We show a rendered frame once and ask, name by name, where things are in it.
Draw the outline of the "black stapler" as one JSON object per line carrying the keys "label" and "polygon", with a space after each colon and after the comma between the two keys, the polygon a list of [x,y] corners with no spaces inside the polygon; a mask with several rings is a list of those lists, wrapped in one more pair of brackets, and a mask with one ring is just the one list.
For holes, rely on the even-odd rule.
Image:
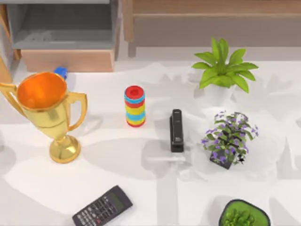
{"label": "black stapler", "polygon": [[170,148],[172,153],[184,152],[182,112],[173,109],[170,116]]}

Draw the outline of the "stack of coloured rings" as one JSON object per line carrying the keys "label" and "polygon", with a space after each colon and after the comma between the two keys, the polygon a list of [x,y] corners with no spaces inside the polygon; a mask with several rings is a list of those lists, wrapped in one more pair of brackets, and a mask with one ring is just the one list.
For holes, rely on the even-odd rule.
{"label": "stack of coloured rings", "polygon": [[145,92],[137,85],[126,88],[124,93],[126,121],[131,127],[140,127],[145,123]]}

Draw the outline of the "purple flower plant black pot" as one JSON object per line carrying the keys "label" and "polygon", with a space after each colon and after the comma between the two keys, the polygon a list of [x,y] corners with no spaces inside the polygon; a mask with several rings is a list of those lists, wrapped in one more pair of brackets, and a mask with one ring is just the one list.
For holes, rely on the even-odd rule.
{"label": "purple flower plant black pot", "polygon": [[203,148],[211,152],[209,160],[227,170],[231,165],[243,164],[249,153],[247,140],[259,136],[257,125],[251,126],[243,113],[226,114],[226,111],[214,116],[214,125],[201,140]]}

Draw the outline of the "wooden cupboard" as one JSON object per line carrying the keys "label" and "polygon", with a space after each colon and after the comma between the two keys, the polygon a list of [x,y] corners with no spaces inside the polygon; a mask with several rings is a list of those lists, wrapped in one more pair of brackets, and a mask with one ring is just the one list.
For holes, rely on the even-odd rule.
{"label": "wooden cupboard", "polygon": [[21,59],[21,50],[12,49],[8,24],[7,5],[0,4],[0,82],[11,83],[10,67]]}

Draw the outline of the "green plant in white pot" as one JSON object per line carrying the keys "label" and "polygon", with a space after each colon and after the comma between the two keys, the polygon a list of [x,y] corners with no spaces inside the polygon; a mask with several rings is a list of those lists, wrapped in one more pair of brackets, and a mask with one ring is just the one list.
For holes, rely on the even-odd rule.
{"label": "green plant in white pot", "polygon": [[233,94],[235,87],[249,93],[247,80],[256,81],[251,70],[259,67],[245,62],[243,56],[246,49],[239,48],[229,54],[229,45],[223,38],[211,38],[211,51],[196,53],[202,61],[192,65],[193,69],[203,70],[199,89],[204,91],[208,101],[215,106],[221,106]]}

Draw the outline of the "green plant in dark pot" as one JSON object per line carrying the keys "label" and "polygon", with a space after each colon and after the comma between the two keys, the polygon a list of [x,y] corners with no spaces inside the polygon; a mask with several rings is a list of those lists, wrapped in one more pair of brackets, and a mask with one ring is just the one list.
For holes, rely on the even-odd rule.
{"label": "green plant in dark pot", "polygon": [[218,226],[271,226],[265,211],[253,204],[234,199],[224,207]]}

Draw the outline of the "wooden shelf unit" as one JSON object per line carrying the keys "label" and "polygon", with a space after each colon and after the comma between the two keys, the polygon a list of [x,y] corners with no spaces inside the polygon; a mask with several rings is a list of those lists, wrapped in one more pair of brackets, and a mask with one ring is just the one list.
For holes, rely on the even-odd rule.
{"label": "wooden shelf unit", "polygon": [[129,54],[137,47],[301,47],[301,0],[120,0]]}

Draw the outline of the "black calculator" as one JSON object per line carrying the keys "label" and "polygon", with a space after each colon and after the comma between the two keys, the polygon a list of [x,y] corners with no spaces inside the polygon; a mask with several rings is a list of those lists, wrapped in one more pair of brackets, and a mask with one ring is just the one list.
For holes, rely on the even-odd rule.
{"label": "black calculator", "polygon": [[104,226],[132,206],[125,192],[114,186],[73,215],[72,220],[75,226]]}

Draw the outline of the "pale wooden drawer front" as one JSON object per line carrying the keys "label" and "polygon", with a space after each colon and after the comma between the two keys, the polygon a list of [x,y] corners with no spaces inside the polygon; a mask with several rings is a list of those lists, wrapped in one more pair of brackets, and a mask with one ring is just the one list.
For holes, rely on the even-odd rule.
{"label": "pale wooden drawer front", "polygon": [[53,71],[58,67],[69,72],[113,72],[115,50],[34,50],[23,49],[22,59],[30,72]]}

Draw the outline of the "gold trophy cup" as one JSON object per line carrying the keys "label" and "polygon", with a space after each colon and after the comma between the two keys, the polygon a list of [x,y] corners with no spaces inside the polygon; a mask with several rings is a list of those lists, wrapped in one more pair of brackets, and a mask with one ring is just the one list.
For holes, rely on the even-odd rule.
{"label": "gold trophy cup", "polygon": [[22,116],[53,139],[49,147],[53,161],[70,163],[78,157],[80,142],[68,132],[85,119],[86,94],[70,92],[65,80],[52,72],[30,75],[19,86],[0,83],[0,92]]}

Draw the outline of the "blue bottle cap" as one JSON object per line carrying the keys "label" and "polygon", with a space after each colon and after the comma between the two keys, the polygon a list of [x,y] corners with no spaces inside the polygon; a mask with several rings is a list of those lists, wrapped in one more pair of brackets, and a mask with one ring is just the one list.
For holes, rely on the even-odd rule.
{"label": "blue bottle cap", "polygon": [[58,74],[61,76],[64,80],[67,79],[68,70],[65,67],[57,67],[53,73]]}

